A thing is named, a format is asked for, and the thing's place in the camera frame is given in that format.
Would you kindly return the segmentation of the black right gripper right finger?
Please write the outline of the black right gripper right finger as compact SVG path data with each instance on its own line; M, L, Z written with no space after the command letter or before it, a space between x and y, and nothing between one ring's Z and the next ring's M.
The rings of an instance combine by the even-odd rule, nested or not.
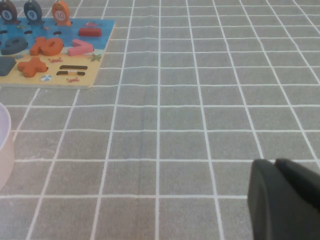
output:
M277 158L275 166L307 203L320 210L320 175L286 158Z

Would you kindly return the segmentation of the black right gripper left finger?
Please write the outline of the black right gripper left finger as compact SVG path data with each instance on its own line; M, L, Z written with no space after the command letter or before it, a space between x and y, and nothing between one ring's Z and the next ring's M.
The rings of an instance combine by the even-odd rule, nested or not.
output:
M320 210L266 159L252 162L247 203L255 240L318 240Z

